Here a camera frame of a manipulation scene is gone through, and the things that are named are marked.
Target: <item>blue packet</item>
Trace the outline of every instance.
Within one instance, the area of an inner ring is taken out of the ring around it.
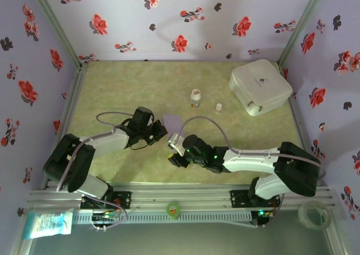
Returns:
[[[71,234],[73,208],[60,213],[30,212],[24,229],[23,239],[34,239],[56,234]]]

